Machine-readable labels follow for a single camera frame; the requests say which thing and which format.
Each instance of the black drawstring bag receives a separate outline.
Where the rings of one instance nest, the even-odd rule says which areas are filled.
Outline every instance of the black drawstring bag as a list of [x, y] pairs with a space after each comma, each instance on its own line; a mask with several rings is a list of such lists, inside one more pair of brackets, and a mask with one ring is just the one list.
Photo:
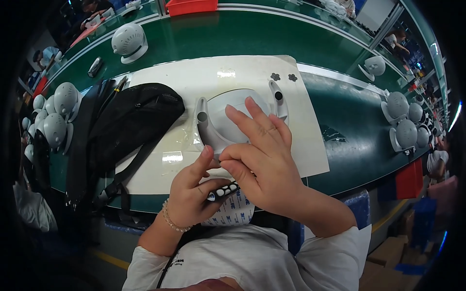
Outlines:
[[130, 165], [94, 200], [97, 207], [122, 196], [122, 209], [130, 212], [130, 199], [122, 182], [131, 177], [172, 124], [184, 113], [183, 99], [170, 87], [146, 83], [118, 93], [101, 112], [89, 134], [89, 170], [97, 180], [140, 148]]

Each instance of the worker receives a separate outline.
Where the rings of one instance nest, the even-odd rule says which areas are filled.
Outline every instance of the worker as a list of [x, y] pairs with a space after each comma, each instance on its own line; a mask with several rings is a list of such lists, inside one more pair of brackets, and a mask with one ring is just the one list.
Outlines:
[[409, 50], [400, 44], [400, 42], [406, 39], [406, 34], [404, 33], [404, 30], [392, 30], [389, 33], [387, 33], [384, 39], [390, 44], [391, 48], [398, 47], [399, 49], [404, 50], [405, 52], [410, 54]]
[[436, 179], [441, 182], [445, 177], [445, 168], [448, 162], [449, 140], [448, 135], [444, 137], [440, 144], [441, 150], [428, 151], [421, 156], [422, 173], [431, 179]]
[[41, 70], [48, 71], [53, 65], [59, 51], [60, 50], [56, 47], [46, 47], [42, 51], [37, 50], [32, 57], [32, 61], [35, 62]]
[[336, 2], [345, 7], [348, 18], [356, 18], [356, 5], [353, 0], [336, 0]]
[[[302, 183], [291, 156], [291, 132], [282, 119], [265, 115], [251, 97], [245, 106], [252, 118], [229, 105], [225, 112], [251, 143], [226, 147], [220, 166], [255, 206], [306, 225], [316, 237], [306, 239], [294, 257], [287, 236], [278, 230], [250, 224], [217, 227], [178, 251], [183, 231], [222, 205], [208, 203], [209, 192], [230, 183], [211, 179], [199, 184], [215, 164], [213, 149], [206, 145], [173, 179], [167, 204], [134, 250], [123, 290], [358, 289], [367, 252], [358, 250], [362, 232], [352, 211]], [[368, 244], [370, 235], [363, 239]]]
[[107, 0], [84, 0], [82, 2], [82, 10], [87, 15], [89, 15], [89, 14], [91, 14], [91, 15], [88, 16], [88, 18], [86, 18], [85, 21], [83, 21], [81, 23], [81, 30], [84, 30], [86, 28], [85, 27], [86, 20], [87, 21], [92, 20], [97, 15], [101, 16], [102, 13], [109, 10], [110, 8], [115, 10], [115, 7], [113, 6], [113, 4], [110, 3], [110, 1], [107, 1]]

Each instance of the red crate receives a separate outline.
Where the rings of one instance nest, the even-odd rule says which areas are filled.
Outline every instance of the red crate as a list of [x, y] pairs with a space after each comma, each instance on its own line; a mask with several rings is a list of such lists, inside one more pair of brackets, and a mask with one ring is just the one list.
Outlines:
[[397, 199], [416, 198], [423, 187], [421, 158], [398, 170], [395, 179]]
[[167, 3], [170, 16], [210, 12], [217, 10], [219, 0], [170, 0]]

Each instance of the bracelet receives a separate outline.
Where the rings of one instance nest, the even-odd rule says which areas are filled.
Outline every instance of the bracelet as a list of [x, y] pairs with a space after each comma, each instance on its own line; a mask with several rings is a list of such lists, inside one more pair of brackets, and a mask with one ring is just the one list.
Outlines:
[[173, 228], [174, 230], [180, 232], [187, 232], [188, 230], [190, 230], [192, 226], [178, 227], [171, 221], [170, 217], [168, 216], [167, 203], [168, 199], [165, 200], [165, 202], [162, 204], [162, 213], [164, 214], [165, 220], [167, 221], [168, 225], [171, 226], [171, 228]]

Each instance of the yellow floor line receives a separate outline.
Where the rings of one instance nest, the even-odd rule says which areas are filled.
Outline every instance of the yellow floor line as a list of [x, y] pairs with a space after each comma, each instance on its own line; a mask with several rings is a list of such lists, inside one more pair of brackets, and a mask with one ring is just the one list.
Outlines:
[[101, 252], [99, 250], [96, 250], [96, 249], [90, 249], [90, 252], [92, 254], [94, 254], [95, 256], [97, 256], [99, 259], [101, 260], [104, 260], [105, 262], [108, 262], [110, 264], [113, 264], [117, 267], [120, 267], [122, 269], [125, 269], [127, 270], [128, 267], [130, 266], [130, 263], [128, 262], [125, 262], [125, 261], [122, 261], [120, 259], [117, 259], [116, 257], [112, 257], [110, 255], [107, 255], [106, 253], [104, 252]]
[[408, 202], [409, 199], [403, 199], [398, 203], [397, 206], [395, 206], [387, 215], [385, 215], [382, 219], [377, 221], [376, 224], [372, 225], [372, 233], [376, 232], [382, 225], [384, 225], [387, 221], [390, 220], [390, 218], [394, 217], [396, 213], [403, 207]]

